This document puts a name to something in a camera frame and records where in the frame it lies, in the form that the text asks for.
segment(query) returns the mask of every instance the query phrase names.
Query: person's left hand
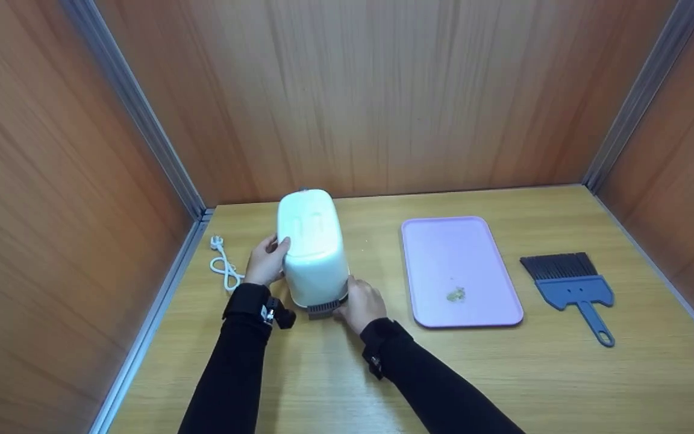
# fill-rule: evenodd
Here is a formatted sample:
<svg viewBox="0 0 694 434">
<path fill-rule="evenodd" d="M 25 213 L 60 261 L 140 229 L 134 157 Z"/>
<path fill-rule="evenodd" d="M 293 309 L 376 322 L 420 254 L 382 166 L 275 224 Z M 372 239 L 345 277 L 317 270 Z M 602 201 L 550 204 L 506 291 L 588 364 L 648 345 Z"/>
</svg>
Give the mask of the person's left hand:
<svg viewBox="0 0 694 434">
<path fill-rule="evenodd" d="M 257 245 L 248 258 L 245 268 L 245 283 L 269 286 L 283 277 L 283 259 L 291 248 L 291 239 L 286 237 L 278 243 L 278 235 L 271 234 Z"/>
</svg>

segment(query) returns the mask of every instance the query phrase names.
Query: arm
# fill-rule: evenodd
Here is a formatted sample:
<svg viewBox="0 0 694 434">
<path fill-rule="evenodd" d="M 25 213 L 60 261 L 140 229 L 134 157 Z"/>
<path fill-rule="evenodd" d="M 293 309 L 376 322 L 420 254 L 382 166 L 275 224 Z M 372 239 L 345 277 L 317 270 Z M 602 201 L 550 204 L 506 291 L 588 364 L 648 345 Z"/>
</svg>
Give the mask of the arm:
<svg viewBox="0 0 694 434">
<path fill-rule="evenodd" d="M 390 319 L 375 319 L 360 337 L 367 341 Z M 405 333 L 383 341 L 378 350 L 382 374 L 407 399 L 419 420 L 432 433 L 521 433 L 518 426 L 478 389 Z"/>
<path fill-rule="evenodd" d="M 283 258 L 291 239 L 278 244 L 269 236 L 251 252 L 245 282 L 234 290 L 227 306 L 243 305 L 259 313 L 224 311 L 224 324 L 195 394 L 189 403 L 179 434 L 203 432 L 253 433 L 256 430 L 264 349 L 272 333 L 261 317 L 270 297 L 268 286 L 282 277 Z"/>
<path fill-rule="evenodd" d="M 265 286 L 243 283 L 239 291 L 266 291 Z M 272 327 L 251 315 L 227 316 L 213 354 L 207 362 L 179 434 L 247 432 L 256 430 L 261 395 L 264 349 Z"/>
<path fill-rule="evenodd" d="M 427 431 L 523 432 L 478 389 L 387 319 L 377 289 L 350 276 L 348 292 L 347 304 L 335 311 L 337 318 L 360 335 L 366 343 L 364 357 L 375 357 L 372 372 L 395 383 Z"/>
</svg>

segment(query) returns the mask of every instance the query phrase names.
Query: wrist strap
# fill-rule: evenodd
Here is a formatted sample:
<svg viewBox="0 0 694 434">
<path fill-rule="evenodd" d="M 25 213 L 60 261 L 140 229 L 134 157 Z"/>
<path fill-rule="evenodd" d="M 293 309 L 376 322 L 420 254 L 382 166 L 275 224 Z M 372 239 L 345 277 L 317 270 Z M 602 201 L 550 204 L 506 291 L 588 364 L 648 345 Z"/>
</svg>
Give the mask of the wrist strap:
<svg viewBox="0 0 694 434">
<path fill-rule="evenodd" d="M 374 374 L 377 379 L 384 377 L 382 371 L 382 358 L 380 358 L 380 350 L 383 344 L 391 338 L 397 336 L 405 336 L 413 340 L 411 335 L 396 321 L 391 321 L 389 318 L 380 318 L 371 321 L 363 332 L 360 333 L 360 338 L 366 344 L 363 349 L 363 359 L 369 364 L 369 372 Z"/>
<path fill-rule="evenodd" d="M 227 302 L 221 319 L 226 319 L 227 316 L 231 315 L 245 314 L 266 322 L 264 310 L 266 310 L 267 300 L 270 296 L 272 293 L 269 292 L 267 286 L 243 283 L 229 297 L 229 302 Z"/>
<path fill-rule="evenodd" d="M 272 327 L 272 321 L 278 321 L 278 327 L 291 328 L 296 322 L 296 313 L 287 310 L 280 299 L 272 296 L 269 288 L 254 283 L 243 283 L 229 297 L 227 307 L 221 319 L 231 315 L 248 315 L 258 318 Z"/>
</svg>

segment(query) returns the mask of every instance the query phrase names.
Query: light wood tabletop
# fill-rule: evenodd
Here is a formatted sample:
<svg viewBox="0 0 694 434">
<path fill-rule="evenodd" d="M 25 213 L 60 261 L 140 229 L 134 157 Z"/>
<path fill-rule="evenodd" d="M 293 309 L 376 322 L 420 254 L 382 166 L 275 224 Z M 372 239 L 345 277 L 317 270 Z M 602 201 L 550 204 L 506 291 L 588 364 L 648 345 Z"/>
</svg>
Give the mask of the light wood tabletop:
<svg viewBox="0 0 694 434">
<path fill-rule="evenodd" d="M 336 208 L 350 270 L 382 291 L 389 316 L 526 432 L 694 432 L 694 321 L 584 187 L 348 198 Z M 275 230 L 276 209 L 216 209 L 111 432 L 177 431 L 228 299 L 208 268 L 208 239 L 223 236 L 229 260 L 245 271 L 251 248 Z M 489 224 L 524 308 L 517 327 L 427 330 L 414 322 L 400 225 L 453 215 Z M 545 303 L 518 262 L 578 251 L 614 291 L 614 307 L 597 305 L 614 348 L 595 340 L 576 308 Z M 284 283 L 272 292 L 284 295 Z M 275 327 L 257 432 L 426 432 L 393 384 L 368 373 L 362 349 L 332 319 L 300 313 L 293 329 Z"/>
</svg>

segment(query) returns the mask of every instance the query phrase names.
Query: wooden wall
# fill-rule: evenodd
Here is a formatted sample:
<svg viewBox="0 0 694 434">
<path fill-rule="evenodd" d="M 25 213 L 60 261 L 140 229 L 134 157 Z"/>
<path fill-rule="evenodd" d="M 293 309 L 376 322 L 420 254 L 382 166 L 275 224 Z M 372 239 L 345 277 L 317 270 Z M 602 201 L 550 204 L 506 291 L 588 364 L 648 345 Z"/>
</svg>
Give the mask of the wooden wall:
<svg viewBox="0 0 694 434">
<path fill-rule="evenodd" d="M 189 225 L 58 3 L 0 0 L 0 433 L 88 431 Z"/>
<path fill-rule="evenodd" d="M 694 35 L 601 198 L 694 307 Z"/>
<path fill-rule="evenodd" d="M 207 205 L 581 181 L 673 0 L 98 0 Z"/>
</svg>

